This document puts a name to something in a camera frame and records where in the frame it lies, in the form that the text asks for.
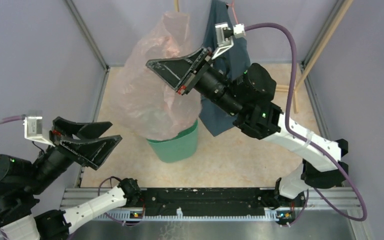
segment blue cloth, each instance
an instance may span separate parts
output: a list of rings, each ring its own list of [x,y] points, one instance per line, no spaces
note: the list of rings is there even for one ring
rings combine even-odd
[[[213,51],[217,48],[217,36],[214,26],[224,22],[227,22],[230,28],[233,29],[226,3],[220,0],[212,0],[203,41],[204,47],[210,47]],[[233,41],[233,47],[219,56],[213,64],[215,69],[222,70],[225,73],[227,67],[222,59],[222,57],[225,57],[230,68],[230,72],[227,75],[230,79],[239,77],[251,65],[247,52],[247,40],[245,38],[236,39],[233,37]],[[233,127],[232,123],[236,119],[235,116],[225,113],[217,105],[204,97],[201,102],[202,111],[199,118],[213,136],[217,136]]]

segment green trash bin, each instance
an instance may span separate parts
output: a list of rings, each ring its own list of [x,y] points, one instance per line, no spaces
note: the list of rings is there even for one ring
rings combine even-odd
[[[175,138],[157,141],[147,139],[158,158],[165,163],[174,163],[194,155],[198,146],[198,120]]]

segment plastic bag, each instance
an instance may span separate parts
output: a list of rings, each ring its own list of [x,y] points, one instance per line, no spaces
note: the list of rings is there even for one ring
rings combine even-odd
[[[189,15],[165,13],[156,27],[133,48],[124,68],[109,83],[112,119],[151,140],[172,139],[191,127],[202,106],[196,90],[179,95],[145,63],[150,59],[177,58],[193,51]]]

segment gray wall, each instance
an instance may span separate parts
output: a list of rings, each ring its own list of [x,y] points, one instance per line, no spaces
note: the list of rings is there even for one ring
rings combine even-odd
[[[275,22],[287,27],[303,60],[337,0],[236,0],[240,23],[249,26]],[[74,0],[83,20],[109,65],[122,65],[133,46],[147,34],[164,12],[174,10],[173,0]],[[190,14],[194,47],[201,46],[211,0],[180,0],[180,11]],[[249,55],[254,62],[290,62],[288,41],[274,29],[250,32]]]
[[[354,1],[310,76],[332,138],[349,141],[351,178],[384,239],[384,1]]]
[[[103,76],[64,1],[0,1],[0,119],[37,109],[49,128],[57,116],[91,121]],[[0,154],[36,159],[21,121],[0,126]],[[59,208],[78,170],[55,181],[33,212]]]

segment trash bag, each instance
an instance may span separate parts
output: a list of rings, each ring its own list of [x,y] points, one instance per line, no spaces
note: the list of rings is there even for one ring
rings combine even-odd
[[[196,90],[179,95],[145,64],[150,59],[190,54],[189,15],[165,13],[155,28],[133,48],[123,69],[108,85],[114,122],[150,140],[168,140],[191,127],[200,115]]]

